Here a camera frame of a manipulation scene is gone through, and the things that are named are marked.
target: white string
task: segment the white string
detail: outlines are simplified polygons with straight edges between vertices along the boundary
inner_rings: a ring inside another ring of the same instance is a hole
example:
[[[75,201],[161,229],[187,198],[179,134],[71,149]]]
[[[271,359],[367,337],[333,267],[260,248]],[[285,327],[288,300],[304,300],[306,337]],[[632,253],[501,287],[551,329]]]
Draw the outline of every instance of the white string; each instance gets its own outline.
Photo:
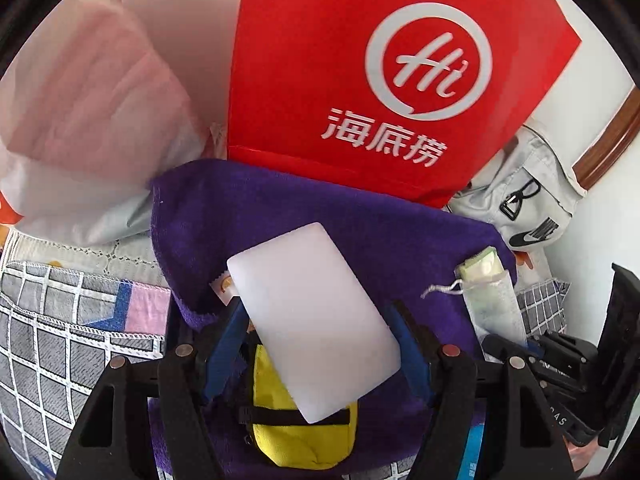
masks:
[[[432,292],[442,292],[443,294],[450,294],[452,296],[460,296],[462,289],[454,290],[457,286],[462,286],[462,280],[456,280],[451,285],[430,285],[421,295],[422,299],[427,297],[427,294]]]

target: yellow pouch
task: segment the yellow pouch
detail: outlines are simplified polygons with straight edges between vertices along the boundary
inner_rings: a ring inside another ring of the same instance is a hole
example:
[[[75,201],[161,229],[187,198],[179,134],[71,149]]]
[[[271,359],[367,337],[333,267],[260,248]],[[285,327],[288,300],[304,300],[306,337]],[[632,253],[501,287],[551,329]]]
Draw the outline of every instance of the yellow pouch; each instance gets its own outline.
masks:
[[[347,458],[356,436],[358,403],[309,424],[298,411],[264,346],[255,346],[248,374],[250,404],[241,408],[254,444],[277,466],[324,470]]]

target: white foam pad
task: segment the white foam pad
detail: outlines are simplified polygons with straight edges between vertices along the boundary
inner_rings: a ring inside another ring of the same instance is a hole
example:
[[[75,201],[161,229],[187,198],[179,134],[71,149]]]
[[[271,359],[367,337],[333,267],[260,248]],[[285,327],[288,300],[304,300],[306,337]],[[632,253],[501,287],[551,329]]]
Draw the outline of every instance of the white foam pad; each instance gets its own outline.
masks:
[[[324,228],[236,254],[228,269],[282,383],[309,423],[400,369],[400,349]]]

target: gray bag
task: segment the gray bag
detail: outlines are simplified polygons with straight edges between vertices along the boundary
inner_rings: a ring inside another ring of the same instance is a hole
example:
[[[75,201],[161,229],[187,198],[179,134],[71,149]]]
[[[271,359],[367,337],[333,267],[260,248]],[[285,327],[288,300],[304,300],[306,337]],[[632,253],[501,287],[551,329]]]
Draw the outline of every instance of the gray bag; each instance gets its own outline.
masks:
[[[493,224],[511,250],[530,251],[560,237],[586,193],[530,119],[449,209]]]

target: wooden frame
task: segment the wooden frame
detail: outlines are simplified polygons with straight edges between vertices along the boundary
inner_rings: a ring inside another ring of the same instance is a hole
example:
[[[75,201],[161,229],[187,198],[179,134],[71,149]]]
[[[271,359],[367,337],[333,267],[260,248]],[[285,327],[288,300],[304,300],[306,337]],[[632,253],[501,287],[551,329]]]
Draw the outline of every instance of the wooden frame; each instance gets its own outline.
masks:
[[[584,189],[599,181],[640,132],[640,89],[633,88],[607,129],[574,164],[575,176]]]

